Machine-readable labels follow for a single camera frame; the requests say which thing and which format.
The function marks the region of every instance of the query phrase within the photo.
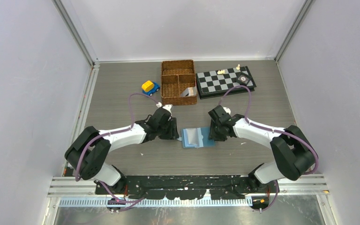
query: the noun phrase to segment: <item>black chessboard frame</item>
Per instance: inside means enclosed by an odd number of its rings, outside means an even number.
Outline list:
[[[228,89],[232,88],[235,85],[239,85],[236,81],[238,76],[235,76],[235,75],[237,73],[239,74],[240,72],[247,73],[247,75],[250,76],[251,79],[250,79],[249,83],[247,83],[247,87],[250,89],[250,91],[255,90],[256,83],[255,83],[253,76],[250,73],[249,68],[247,66],[240,67],[240,70],[237,70],[236,68],[226,69],[225,73],[222,74],[221,76],[217,75],[217,71],[218,70],[195,74],[196,85],[198,87],[198,94],[199,94],[200,99],[223,96],[228,91]],[[213,78],[213,80],[219,80],[219,81],[221,80],[221,83],[223,82],[223,80],[229,81],[229,78],[231,78],[231,82],[226,82],[226,83],[222,84],[224,86],[224,88],[222,88],[223,86],[220,85],[220,87],[215,86],[215,91],[209,91],[207,88],[208,87],[212,88],[212,86],[214,86],[214,85],[213,85],[213,82],[206,81],[207,77]],[[236,89],[233,89],[228,94],[232,95],[232,94],[243,93],[243,92],[247,92],[247,90],[245,88],[236,88]]]

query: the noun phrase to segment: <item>checkered board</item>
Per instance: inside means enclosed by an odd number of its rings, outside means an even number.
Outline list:
[[[251,91],[255,90],[256,83],[248,67],[240,67],[239,70],[237,70],[237,68],[225,69],[225,73],[221,75],[218,75],[217,71],[218,70],[196,74],[196,85],[200,99],[223,96],[228,89],[240,85],[237,82],[237,78],[240,75],[250,77],[250,80],[242,85],[247,86]],[[245,88],[236,88],[228,94],[242,92],[247,92],[247,90]]]

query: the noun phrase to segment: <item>wire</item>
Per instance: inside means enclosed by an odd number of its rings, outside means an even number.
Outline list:
[[[88,148],[99,138],[101,137],[104,137],[104,136],[107,136],[107,135],[113,135],[113,134],[119,134],[119,133],[122,133],[122,132],[125,132],[125,131],[128,131],[128,130],[131,130],[133,128],[133,125],[135,123],[135,116],[133,115],[133,110],[132,110],[132,106],[130,104],[130,98],[134,95],[142,95],[142,96],[146,96],[150,99],[152,99],[156,104],[158,104],[158,101],[155,100],[154,98],[148,96],[148,95],[145,95],[145,94],[142,94],[142,93],[134,93],[134,94],[131,94],[129,95],[128,99],[127,99],[127,104],[129,106],[129,112],[130,112],[130,118],[132,120],[132,123],[130,125],[130,127],[128,128],[125,128],[125,129],[122,129],[122,130],[116,130],[116,131],[111,131],[111,132],[107,132],[107,133],[104,133],[104,134],[101,134],[101,135],[98,135],[96,137],[94,137],[92,140],[90,140],[86,146],[83,148],[83,151],[81,153],[81,156],[79,157],[79,161],[78,161],[78,165],[76,166],[76,170],[75,170],[75,180],[76,181],[79,181],[81,179],[81,176],[79,175],[79,172],[80,172],[80,169],[81,169],[81,164],[82,164],[82,161],[83,161],[83,158],[86,154],[86,151],[88,150]],[[120,211],[126,211],[126,210],[129,210],[131,209],[134,205],[136,205],[137,203],[141,202],[144,198],[141,198],[139,200],[136,200],[136,201],[125,201],[125,200],[122,200],[122,199],[119,199],[118,197],[116,197],[107,187],[107,184],[105,184],[104,182],[100,181],[100,183],[103,185],[103,187],[106,189],[106,191],[115,199],[117,200],[119,203],[134,203],[124,209],[121,209]]]
[[[316,170],[318,169],[318,166],[319,166],[319,161],[318,161],[318,155],[316,153],[316,151],[313,149],[313,147],[311,147],[307,142],[305,142],[304,140],[302,140],[301,138],[293,135],[293,134],[290,134],[286,131],[282,131],[282,130],[272,130],[272,129],[269,129],[269,128],[266,128],[266,127],[263,127],[263,126],[260,126],[258,124],[255,124],[255,123],[252,123],[248,120],[248,113],[249,113],[249,109],[250,109],[250,106],[251,106],[251,103],[252,103],[252,94],[250,93],[250,90],[247,86],[243,86],[243,85],[238,85],[238,86],[235,86],[235,87],[232,87],[230,88],[220,99],[220,101],[218,102],[218,105],[221,105],[221,102],[223,101],[224,97],[227,96],[227,94],[232,91],[233,89],[235,88],[245,88],[248,92],[248,95],[249,95],[249,99],[248,99],[248,102],[247,102],[247,108],[246,108],[246,111],[245,111],[245,121],[252,125],[253,127],[255,128],[259,128],[259,129],[262,129],[262,130],[266,130],[266,131],[271,131],[271,132],[275,132],[275,133],[280,133],[280,134],[283,134],[283,135],[286,135],[286,136],[289,136],[293,139],[296,139],[298,142],[302,143],[304,146],[306,146],[308,148],[308,150],[310,150],[310,152],[313,154],[314,156],[314,161],[315,161],[315,166],[313,168],[313,170],[311,171],[308,171],[308,172],[305,172],[304,174],[312,174],[312,173],[315,173]],[[262,211],[266,211],[267,209],[269,209],[273,204],[274,202],[276,201],[277,197],[278,197],[278,193],[279,193],[279,187],[278,187],[278,181],[277,180],[274,180],[274,185],[276,186],[275,188],[275,196],[274,196],[274,199],[272,200],[272,202],[270,202],[270,204],[264,208]]]

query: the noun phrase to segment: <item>blue and yellow toy truck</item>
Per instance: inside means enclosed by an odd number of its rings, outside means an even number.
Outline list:
[[[152,96],[155,92],[159,91],[159,84],[153,81],[147,81],[142,85],[143,94]]]

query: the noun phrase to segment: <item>blue book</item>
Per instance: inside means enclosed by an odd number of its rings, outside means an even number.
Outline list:
[[[214,140],[209,140],[209,127],[186,128],[181,130],[183,148],[202,148],[215,146]]]

